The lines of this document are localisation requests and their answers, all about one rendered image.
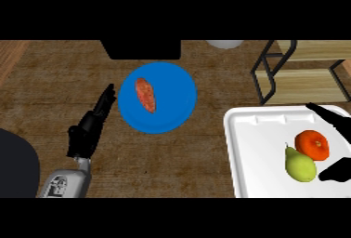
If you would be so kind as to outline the blue round plate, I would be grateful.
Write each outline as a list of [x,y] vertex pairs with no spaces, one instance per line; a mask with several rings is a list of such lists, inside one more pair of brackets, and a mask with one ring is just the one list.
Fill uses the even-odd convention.
[[[136,81],[145,78],[155,95],[155,112],[137,99]],[[198,87],[186,69],[174,63],[155,61],[127,76],[118,92],[118,111],[127,124],[148,134],[164,134],[189,119],[198,103]]]

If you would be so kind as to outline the orange sweet potato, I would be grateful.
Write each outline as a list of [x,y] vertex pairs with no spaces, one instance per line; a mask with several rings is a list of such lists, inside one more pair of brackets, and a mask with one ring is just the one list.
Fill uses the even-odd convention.
[[137,99],[142,102],[146,111],[155,113],[157,103],[155,103],[154,88],[145,78],[139,78],[136,80],[136,92],[137,92]]

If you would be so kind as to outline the green pear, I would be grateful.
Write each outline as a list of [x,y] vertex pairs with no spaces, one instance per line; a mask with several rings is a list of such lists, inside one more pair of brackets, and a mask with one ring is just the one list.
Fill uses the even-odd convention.
[[285,145],[285,171],[298,182],[310,182],[317,176],[317,167],[313,159]]

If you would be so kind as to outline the black wooden tiered shelf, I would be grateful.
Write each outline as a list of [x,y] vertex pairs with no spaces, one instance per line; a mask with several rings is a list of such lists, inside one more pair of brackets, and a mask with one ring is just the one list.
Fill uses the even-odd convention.
[[[286,69],[291,62],[331,61],[317,69]],[[337,74],[351,60],[351,40],[270,40],[251,69],[260,104],[351,101]]]

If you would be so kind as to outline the orange round squash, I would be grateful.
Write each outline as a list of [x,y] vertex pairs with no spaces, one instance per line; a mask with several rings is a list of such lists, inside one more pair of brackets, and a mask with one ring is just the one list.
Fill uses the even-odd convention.
[[325,161],[329,157],[329,142],[316,130],[304,130],[295,137],[295,148],[314,161]]

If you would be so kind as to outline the black box appliance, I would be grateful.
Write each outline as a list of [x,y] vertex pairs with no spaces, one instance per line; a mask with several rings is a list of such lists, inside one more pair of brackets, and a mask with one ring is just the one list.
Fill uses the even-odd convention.
[[177,60],[182,57],[180,40],[104,40],[112,60]]

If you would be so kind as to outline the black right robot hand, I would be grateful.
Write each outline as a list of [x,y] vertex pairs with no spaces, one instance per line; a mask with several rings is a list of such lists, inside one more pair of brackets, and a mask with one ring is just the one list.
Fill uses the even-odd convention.
[[[341,136],[351,144],[351,117],[338,115],[311,102],[306,104],[306,107],[314,111],[323,121],[335,127]],[[319,174],[319,179],[320,181],[334,180],[337,182],[351,180],[351,157],[342,157]]]

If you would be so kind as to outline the white round container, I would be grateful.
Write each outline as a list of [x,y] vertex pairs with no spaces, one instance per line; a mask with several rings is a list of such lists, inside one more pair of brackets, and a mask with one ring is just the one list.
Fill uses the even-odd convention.
[[244,40],[208,40],[207,42],[220,49],[230,49],[236,48],[244,43]]

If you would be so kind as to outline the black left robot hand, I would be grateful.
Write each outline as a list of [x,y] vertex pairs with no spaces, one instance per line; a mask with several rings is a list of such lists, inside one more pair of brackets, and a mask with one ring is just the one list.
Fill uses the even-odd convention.
[[109,84],[93,110],[87,111],[78,125],[68,128],[68,157],[93,155],[115,100],[114,84]]

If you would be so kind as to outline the white plastic tray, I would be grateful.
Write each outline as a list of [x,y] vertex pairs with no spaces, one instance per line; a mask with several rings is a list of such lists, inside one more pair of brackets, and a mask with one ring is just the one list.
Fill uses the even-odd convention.
[[351,180],[298,182],[285,171],[285,148],[306,130],[319,131],[329,142],[331,156],[317,162],[323,171],[342,157],[351,157],[351,143],[335,127],[304,106],[242,107],[224,114],[224,136],[239,198],[351,198]]

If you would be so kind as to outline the dark grey rounded object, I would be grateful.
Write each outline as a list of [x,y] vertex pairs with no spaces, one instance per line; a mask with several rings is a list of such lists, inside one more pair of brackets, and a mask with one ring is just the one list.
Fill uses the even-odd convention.
[[0,128],[0,198],[34,198],[39,182],[36,150],[25,139]]

